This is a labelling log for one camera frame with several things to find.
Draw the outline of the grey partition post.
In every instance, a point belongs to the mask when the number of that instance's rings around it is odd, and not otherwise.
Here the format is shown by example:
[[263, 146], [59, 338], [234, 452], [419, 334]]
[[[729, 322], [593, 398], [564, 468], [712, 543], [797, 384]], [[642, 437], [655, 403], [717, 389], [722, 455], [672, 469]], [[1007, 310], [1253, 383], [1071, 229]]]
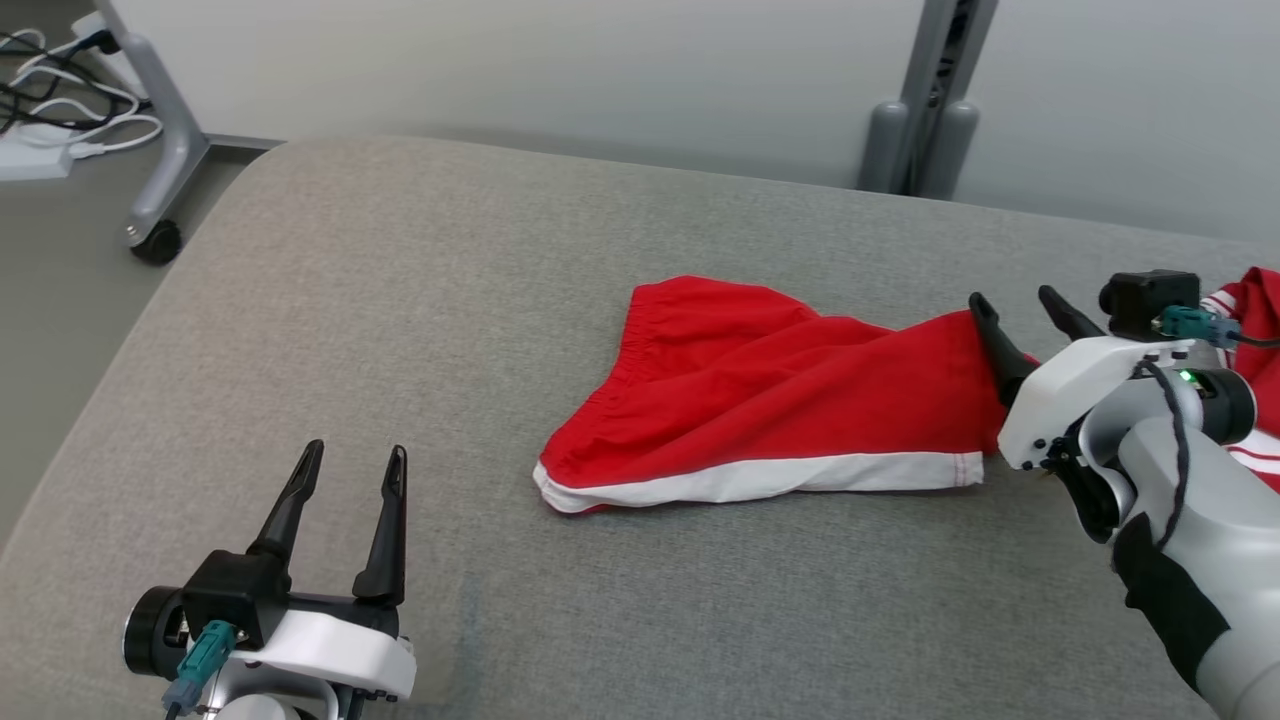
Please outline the grey partition post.
[[899, 99], [870, 114], [856, 190], [954, 199], [980, 120], [968, 99], [1000, 0], [923, 0]]

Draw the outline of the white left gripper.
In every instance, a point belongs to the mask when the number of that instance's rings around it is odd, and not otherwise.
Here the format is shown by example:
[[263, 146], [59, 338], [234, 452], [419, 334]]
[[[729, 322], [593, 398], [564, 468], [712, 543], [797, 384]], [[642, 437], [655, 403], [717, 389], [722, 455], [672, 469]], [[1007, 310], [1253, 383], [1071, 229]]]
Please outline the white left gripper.
[[[321, 439], [305, 446], [247, 555], [291, 557], [324, 448]], [[396, 445], [381, 482], [381, 510], [367, 561], [352, 585], [357, 601], [404, 602], [406, 491], [407, 452]], [[408, 639], [326, 612], [288, 610], [266, 644], [250, 655], [250, 693], [266, 698], [255, 712], [271, 720], [357, 720], [366, 701], [407, 700], [416, 679], [417, 660]]]

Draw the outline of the white power strip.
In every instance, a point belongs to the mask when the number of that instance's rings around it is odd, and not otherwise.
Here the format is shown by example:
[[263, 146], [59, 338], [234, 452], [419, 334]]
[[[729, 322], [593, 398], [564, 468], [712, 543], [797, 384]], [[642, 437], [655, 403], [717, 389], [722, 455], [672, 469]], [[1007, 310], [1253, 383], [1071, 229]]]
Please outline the white power strip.
[[65, 179], [74, 164], [72, 136], [54, 126], [23, 126], [0, 135], [0, 183]]

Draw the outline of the grey partition leg with caster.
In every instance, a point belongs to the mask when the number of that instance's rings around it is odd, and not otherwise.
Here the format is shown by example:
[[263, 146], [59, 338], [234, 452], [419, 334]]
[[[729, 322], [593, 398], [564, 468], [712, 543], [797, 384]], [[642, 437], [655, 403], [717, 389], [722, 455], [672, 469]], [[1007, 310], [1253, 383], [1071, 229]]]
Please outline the grey partition leg with caster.
[[148, 92], [155, 118], [163, 123], [160, 158], [122, 222], [119, 238], [138, 261], [165, 266], [183, 249], [180, 227], [166, 214], [182, 197], [210, 142], [155, 47], [125, 27], [118, 0], [93, 0], [93, 4]]

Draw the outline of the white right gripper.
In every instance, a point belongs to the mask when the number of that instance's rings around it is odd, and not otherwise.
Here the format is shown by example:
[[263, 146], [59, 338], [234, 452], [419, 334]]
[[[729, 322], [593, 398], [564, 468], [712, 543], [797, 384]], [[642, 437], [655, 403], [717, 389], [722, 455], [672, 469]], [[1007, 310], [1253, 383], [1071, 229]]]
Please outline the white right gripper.
[[1071, 343], [1039, 364], [1024, 354], [1000, 324], [1000, 314], [982, 292], [968, 299], [995, 391], [1007, 410], [998, 433], [998, 451], [1011, 468], [1032, 469], [1050, 459], [1050, 446], [1080, 425], [1091, 459], [1117, 448], [1128, 428], [1142, 418], [1169, 410], [1157, 380], [1139, 380], [1144, 361], [1172, 384], [1185, 424], [1203, 427], [1203, 401], [1194, 384], [1174, 369], [1189, 340], [1135, 342], [1114, 336], [1070, 304], [1055, 287], [1042, 284], [1038, 300], [1053, 327]]

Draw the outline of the red shorts white hem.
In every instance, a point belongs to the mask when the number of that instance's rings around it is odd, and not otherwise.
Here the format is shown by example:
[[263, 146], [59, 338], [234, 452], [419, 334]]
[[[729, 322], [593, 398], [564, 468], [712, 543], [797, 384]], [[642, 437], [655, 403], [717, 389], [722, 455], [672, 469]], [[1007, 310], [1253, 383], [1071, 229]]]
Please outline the red shorts white hem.
[[1006, 416], [966, 310], [893, 331], [681, 275], [634, 290], [532, 479], [562, 514], [952, 489], [982, 483]]

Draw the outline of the red printed jersey white sleeves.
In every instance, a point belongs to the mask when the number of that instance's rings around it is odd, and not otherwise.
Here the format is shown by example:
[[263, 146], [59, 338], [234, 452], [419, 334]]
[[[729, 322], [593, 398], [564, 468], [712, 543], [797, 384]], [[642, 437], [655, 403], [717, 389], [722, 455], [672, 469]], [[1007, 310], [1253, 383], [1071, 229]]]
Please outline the red printed jersey white sleeves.
[[[1254, 340], [1280, 340], [1280, 272], [1251, 268], [1199, 301], [1206, 311], [1238, 322]], [[1280, 348], [1239, 345], [1220, 350], [1224, 366], [1240, 373], [1257, 404], [1254, 429], [1226, 451], [1280, 495]]]

